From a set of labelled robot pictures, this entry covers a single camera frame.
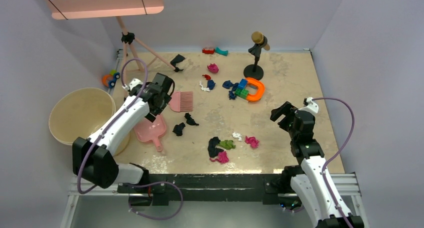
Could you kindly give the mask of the pink hand brush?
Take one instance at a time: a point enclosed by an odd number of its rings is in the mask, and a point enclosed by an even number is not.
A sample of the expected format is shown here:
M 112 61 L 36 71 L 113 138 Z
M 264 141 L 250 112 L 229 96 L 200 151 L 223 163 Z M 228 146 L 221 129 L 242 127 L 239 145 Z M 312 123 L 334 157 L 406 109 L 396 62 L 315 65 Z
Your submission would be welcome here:
M 193 92 L 174 92 L 169 102 L 169 107 L 174 112 L 191 112 L 194 108 Z

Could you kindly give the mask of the pink dustpan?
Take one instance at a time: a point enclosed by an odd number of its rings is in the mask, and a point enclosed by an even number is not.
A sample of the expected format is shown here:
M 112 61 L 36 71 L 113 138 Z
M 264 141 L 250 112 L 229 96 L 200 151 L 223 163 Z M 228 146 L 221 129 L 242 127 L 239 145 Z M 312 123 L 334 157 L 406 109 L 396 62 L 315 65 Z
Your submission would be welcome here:
M 140 142 L 151 142 L 154 144 L 157 152 L 163 151 L 160 138 L 165 135 L 167 125 L 162 115 L 157 115 L 153 122 L 144 118 L 134 126 L 133 130 Z

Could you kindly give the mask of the small white paper scrap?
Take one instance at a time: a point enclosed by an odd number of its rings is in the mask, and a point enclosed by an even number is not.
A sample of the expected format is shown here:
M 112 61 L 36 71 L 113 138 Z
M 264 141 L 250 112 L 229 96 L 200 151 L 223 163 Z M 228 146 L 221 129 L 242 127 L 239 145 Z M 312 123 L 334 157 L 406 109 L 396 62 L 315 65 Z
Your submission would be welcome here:
M 237 132 L 233 132 L 232 133 L 232 137 L 237 139 L 238 141 L 242 141 L 243 140 L 243 136 L 241 133 L 237 133 Z

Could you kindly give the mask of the green paper scrap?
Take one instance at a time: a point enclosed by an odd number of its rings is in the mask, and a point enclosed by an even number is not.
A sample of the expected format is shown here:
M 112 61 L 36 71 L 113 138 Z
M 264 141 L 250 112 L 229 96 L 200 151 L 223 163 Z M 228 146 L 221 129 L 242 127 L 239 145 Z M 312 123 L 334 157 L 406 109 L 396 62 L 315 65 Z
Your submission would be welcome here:
M 236 147 L 233 140 L 220 141 L 219 146 L 221 146 L 222 148 L 224 148 L 226 150 L 231 150 L 231 149 L 234 149 Z

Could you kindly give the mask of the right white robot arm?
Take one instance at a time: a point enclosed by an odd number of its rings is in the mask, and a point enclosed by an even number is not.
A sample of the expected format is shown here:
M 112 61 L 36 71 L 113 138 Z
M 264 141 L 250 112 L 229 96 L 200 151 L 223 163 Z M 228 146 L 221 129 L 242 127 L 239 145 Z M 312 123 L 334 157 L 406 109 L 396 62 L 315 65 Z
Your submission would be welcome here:
M 321 145 L 314 138 L 315 116 L 319 111 L 314 98 L 306 98 L 302 108 L 285 102 L 271 111 L 290 136 L 290 148 L 297 166 L 286 166 L 275 183 L 282 192 L 294 191 L 314 228 L 363 228 L 365 223 L 348 208 L 327 168 Z

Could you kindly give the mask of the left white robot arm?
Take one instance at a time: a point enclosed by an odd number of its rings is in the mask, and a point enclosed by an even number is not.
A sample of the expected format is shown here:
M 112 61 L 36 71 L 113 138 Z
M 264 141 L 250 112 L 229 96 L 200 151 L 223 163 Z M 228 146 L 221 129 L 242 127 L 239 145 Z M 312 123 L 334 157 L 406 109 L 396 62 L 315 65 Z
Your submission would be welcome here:
M 113 184 L 130 185 L 138 193 L 149 187 L 149 171 L 141 165 L 118 164 L 114 159 L 119 145 L 133 127 L 143 119 L 153 122 L 171 101 L 175 82 L 157 73 L 151 82 L 130 87 L 128 97 L 115 114 L 88 138 L 77 137 L 72 144 L 72 168 L 77 176 L 77 190 L 85 179 L 103 189 Z

